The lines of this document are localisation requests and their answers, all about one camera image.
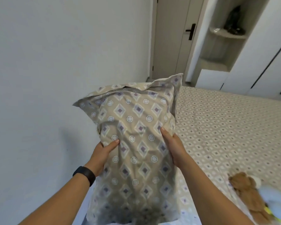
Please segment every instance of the door frame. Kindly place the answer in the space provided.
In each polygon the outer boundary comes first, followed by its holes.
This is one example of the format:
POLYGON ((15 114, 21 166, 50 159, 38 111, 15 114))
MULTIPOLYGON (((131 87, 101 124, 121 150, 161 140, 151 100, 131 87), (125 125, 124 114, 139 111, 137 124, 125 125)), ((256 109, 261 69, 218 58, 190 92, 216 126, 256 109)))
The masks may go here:
MULTIPOLYGON (((198 19, 198 23, 194 32, 194 37, 193 37, 193 42, 191 45, 191 50, 189 52, 189 56, 188 56, 188 60, 187 60, 187 65, 186 65, 186 69, 185 69, 185 73, 183 75, 183 82, 185 82, 186 77, 187 77, 187 73, 189 70, 189 66, 191 64, 191 59, 193 57, 194 54, 194 50, 195 50, 195 45, 197 43, 198 40, 198 36, 199 36, 199 32, 201 30, 201 25, 203 22, 203 18, 204 18, 204 14, 206 11, 206 7, 207 7, 207 3, 208 0, 203 0, 203 4, 201 7, 201 11, 200 11, 200 15, 199 15, 199 19, 198 19)), ((154 45, 155 45, 155 30, 156 30, 156 17, 157 17, 157 0, 153 0, 153 4, 152 5, 152 24, 151 24, 151 34, 150 34, 150 60, 149 60, 149 77, 150 79, 152 79, 152 74, 153 74, 153 58, 154 58, 154 45)))

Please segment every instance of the door handle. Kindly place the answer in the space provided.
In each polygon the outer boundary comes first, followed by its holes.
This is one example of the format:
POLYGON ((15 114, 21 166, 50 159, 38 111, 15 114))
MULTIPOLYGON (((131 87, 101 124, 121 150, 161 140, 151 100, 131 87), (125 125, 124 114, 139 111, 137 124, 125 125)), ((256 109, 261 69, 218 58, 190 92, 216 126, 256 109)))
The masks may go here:
POLYGON ((192 24, 191 29, 185 30, 185 32, 190 32, 188 40, 192 40, 193 39, 193 35, 194 35, 194 32, 195 32, 195 27, 196 27, 196 24, 192 24))

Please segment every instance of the wardrobe door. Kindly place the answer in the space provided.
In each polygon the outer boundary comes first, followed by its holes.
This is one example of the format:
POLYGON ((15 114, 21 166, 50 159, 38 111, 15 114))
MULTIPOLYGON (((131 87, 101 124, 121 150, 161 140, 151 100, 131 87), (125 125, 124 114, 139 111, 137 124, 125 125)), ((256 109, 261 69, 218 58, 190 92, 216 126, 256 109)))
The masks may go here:
POLYGON ((252 85, 247 95, 275 98, 281 93, 281 50, 252 85))

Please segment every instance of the beige pillowcase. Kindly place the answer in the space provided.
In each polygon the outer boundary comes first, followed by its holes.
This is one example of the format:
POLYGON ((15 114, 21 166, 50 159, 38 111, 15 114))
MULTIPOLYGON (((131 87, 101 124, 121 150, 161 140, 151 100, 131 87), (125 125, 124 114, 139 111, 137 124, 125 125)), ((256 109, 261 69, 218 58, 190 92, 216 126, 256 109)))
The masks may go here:
POLYGON ((92 224, 158 224, 179 218, 172 157, 160 128, 173 134, 182 73, 153 83, 100 87, 74 103, 97 124, 101 142, 117 138, 97 177, 87 220, 92 224))

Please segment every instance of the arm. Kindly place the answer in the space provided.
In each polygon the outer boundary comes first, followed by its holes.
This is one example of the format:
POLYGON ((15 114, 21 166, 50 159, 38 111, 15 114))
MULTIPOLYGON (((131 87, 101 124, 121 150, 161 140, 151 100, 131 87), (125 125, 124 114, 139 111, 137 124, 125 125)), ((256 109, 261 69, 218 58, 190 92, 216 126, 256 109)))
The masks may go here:
POLYGON ((173 156, 174 164, 182 171, 203 225, 254 225, 210 181, 196 162, 187 154, 182 141, 176 134, 171 136, 164 128, 161 128, 161 133, 173 156))
MULTIPOLYGON (((109 153, 119 144, 113 141, 103 147, 101 142, 95 147, 90 160, 84 165, 97 177, 109 153)), ((83 174, 75 174, 56 194, 32 212, 19 225, 71 225, 90 188, 90 182, 83 174)))

